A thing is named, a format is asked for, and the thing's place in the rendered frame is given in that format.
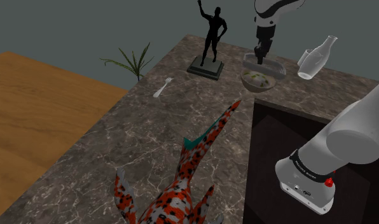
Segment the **black human figure statue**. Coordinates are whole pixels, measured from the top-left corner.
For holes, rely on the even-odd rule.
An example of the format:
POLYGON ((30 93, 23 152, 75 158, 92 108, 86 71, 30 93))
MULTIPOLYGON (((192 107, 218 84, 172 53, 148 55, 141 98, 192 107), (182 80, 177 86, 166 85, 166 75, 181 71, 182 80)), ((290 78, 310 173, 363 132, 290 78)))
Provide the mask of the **black human figure statue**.
POLYGON ((217 44, 228 27, 225 19, 220 17, 221 8, 216 7, 213 15, 206 14, 202 8, 202 1, 197 0, 200 14, 209 23, 209 30, 205 39, 202 55, 196 56, 187 72, 196 74, 208 79, 218 80, 224 63, 217 60, 217 44))

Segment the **silver fork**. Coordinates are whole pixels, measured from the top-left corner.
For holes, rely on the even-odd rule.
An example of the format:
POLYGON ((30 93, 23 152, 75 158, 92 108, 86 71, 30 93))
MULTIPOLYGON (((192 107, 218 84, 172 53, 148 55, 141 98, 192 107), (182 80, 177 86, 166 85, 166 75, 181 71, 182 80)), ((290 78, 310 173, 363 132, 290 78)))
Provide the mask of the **silver fork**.
POLYGON ((172 81, 172 78, 167 78, 165 80, 165 84, 159 89, 157 90, 154 94, 153 94, 153 97, 154 98, 157 98, 159 97, 159 95, 161 94, 161 92, 163 91, 163 89, 172 81))

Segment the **clear glass cup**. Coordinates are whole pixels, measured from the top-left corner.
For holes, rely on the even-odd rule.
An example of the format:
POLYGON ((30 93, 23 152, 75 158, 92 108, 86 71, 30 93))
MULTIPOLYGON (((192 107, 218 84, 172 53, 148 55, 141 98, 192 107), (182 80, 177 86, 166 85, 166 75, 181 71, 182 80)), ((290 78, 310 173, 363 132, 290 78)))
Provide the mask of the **clear glass cup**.
POLYGON ((313 49, 307 49, 305 50, 305 52, 303 53, 303 55, 300 57, 297 65, 300 67, 303 63, 303 61, 308 57, 308 55, 313 51, 313 49))

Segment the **bowl with green bits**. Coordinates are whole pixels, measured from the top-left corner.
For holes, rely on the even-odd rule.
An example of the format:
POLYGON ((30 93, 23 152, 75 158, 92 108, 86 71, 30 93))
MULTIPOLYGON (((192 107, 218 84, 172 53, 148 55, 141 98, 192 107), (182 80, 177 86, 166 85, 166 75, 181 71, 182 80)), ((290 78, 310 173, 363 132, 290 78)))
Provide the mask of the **bowl with green bits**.
POLYGON ((240 78, 243 86, 248 89, 248 91, 254 93, 267 91, 276 84, 274 77, 249 69, 243 69, 240 78))

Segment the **grey rectangular tray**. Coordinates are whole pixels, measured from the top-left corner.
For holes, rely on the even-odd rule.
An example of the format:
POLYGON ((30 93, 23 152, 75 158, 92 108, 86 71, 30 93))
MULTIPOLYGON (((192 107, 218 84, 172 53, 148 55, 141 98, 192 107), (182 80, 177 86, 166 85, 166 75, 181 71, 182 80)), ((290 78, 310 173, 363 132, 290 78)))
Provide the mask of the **grey rectangular tray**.
POLYGON ((242 65, 246 69, 260 72, 277 80, 283 80, 286 77, 286 69, 283 64, 268 58, 264 58, 263 63, 258 64, 258 58, 254 53, 245 53, 242 65))

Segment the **green leafy plant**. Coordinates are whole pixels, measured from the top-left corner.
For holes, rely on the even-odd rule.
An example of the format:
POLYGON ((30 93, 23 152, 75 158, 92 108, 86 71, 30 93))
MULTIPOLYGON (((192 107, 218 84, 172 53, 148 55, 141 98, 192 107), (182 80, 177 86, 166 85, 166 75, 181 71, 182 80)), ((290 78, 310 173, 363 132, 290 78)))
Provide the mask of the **green leafy plant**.
POLYGON ((125 52, 121 48, 119 48, 120 53, 122 54, 122 56, 124 56, 128 65, 123 64, 123 63, 118 62, 118 61, 115 61, 115 60, 112 60, 112 59, 100 58, 100 60, 102 60, 104 62, 105 66, 107 65, 107 63, 113 63, 117 66, 120 66, 120 67, 123 67, 123 68, 129 70, 131 73, 133 73, 137 77, 137 81, 140 81, 141 78, 144 77, 144 75, 141 73, 142 69, 153 60, 153 57, 151 57, 148 61, 145 61, 145 55, 149 49, 150 44, 151 43, 149 42, 146 45, 146 47, 143 49, 143 51, 142 51, 142 53, 138 59, 136 58, 134 51, 132 51, 132 58, 129 59, 129 57, 125 54, 125 52))

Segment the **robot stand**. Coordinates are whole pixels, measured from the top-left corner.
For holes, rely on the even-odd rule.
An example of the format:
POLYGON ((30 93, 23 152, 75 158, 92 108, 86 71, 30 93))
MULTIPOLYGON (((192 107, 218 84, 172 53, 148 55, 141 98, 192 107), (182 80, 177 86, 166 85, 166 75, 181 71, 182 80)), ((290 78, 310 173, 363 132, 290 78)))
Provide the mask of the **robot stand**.
POLYGON ((256 99, 242 224, 379 224, 379 159, 348 164, 334 177, 331 210, 319 215, 282 191, 275 174, 288 157, 328 124, 304 112, 256 99))

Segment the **orange spotted fish figure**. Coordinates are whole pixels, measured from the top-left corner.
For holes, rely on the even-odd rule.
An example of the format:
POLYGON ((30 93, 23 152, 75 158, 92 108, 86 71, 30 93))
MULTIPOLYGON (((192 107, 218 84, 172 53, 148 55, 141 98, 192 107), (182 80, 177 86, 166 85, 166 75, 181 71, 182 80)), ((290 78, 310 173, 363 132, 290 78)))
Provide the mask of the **orange spotted fish figure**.
POLYGON ((114 203, 126 224, 203 224, 210 199, 214 192, 211 186, 203 199, 193 205, 190 181, 199 163, 220 134, 241 101, 233 103, 200 137, 194 141, 183 139, 181 156, 173 182, 169 184, 145 209, 139 219, 134 200, 134 189, 125 179, 122 167, 116 170, 114 203))

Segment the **clear glass bottle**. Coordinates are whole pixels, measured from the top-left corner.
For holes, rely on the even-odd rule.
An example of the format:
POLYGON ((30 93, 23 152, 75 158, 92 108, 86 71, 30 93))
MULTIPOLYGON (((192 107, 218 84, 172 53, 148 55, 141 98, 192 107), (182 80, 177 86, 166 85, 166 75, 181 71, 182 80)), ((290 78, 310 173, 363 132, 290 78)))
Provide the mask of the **clear glass bottle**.
POLYGON ((311 80, 326 64, 330 49, 336 40, 337 37, 328 36, 323 44, 313 49, 300 66, 298 76, 305 80, 311 80))

